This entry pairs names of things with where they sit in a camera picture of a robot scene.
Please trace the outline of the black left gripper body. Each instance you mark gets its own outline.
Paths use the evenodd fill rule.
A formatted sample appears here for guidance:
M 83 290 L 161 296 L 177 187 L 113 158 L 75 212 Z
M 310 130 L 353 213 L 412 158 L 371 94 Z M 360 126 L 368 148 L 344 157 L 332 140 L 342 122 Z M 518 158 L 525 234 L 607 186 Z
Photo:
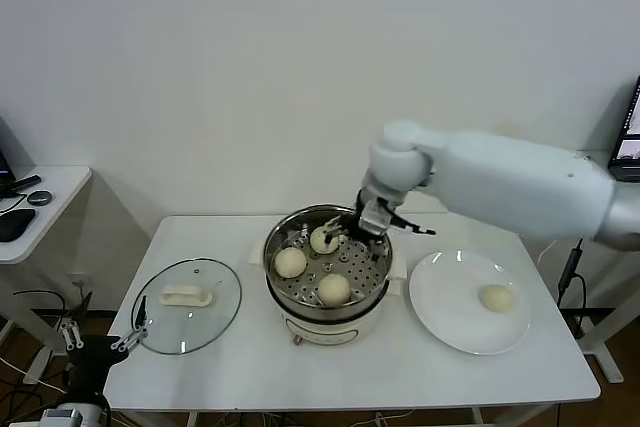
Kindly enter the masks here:
M 102 392 L 110 369 L 129 357 L 127 350 L 120 350 L 117 336 L 89 335 L 82 340 L 82 346 L 67 348 L 66 353 L 73 365 L 70 378 L 71 392 Z

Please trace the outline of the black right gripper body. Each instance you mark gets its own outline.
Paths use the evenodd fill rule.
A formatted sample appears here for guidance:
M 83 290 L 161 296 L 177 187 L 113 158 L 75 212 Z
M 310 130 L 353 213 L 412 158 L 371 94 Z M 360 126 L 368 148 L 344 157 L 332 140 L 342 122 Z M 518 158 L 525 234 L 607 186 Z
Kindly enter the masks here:
M 352 218 L 358 227 L 349 235 L 363 243 L 381 243 L 390 227 L 391 216 L 367 191 L 359 190 Z

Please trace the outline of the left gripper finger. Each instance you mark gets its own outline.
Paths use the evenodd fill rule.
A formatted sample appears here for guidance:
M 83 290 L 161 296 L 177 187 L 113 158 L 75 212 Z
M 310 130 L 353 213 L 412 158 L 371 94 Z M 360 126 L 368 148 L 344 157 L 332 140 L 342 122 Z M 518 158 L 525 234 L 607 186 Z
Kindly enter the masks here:
M 147 335 L 146 327 L 146 296 L 142 296 L 139 306 L 134 310 L 134 318 L 132 328 L 121 338 L 111 344 L 114 351 L 131 351 L 134 349 Z
M 66 350 L 77 350 L 84 347 L 80 327 L 87 317 L 92 296 L 92 292 L 84 295 L 81 302 L 62 317 L 60 333 L 64 339 Z

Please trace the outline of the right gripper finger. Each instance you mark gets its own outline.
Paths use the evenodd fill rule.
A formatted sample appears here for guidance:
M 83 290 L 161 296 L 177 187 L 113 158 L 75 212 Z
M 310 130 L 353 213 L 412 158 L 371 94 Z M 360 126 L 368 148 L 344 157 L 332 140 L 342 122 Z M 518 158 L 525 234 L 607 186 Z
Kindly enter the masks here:
M 340 235 L 347 235 L 358 227 L 356 219 L 348 216 L 337 216 L 323 225 L 324 242 L 331 242 Z
M 399 230 L 403 230 L 406 232 L 410 232 L 412 234 L 416 234 L 416 235 L 429 235 L 429 236 L 435 236 L 436 235 L 436 231 L 433 229 L 429 229 L 423 226 L 420 226 L 418 224 L 415 224 L 403 217 L 394 215 L 392 218 L 392 226 L 394 228 L 397 228 Z

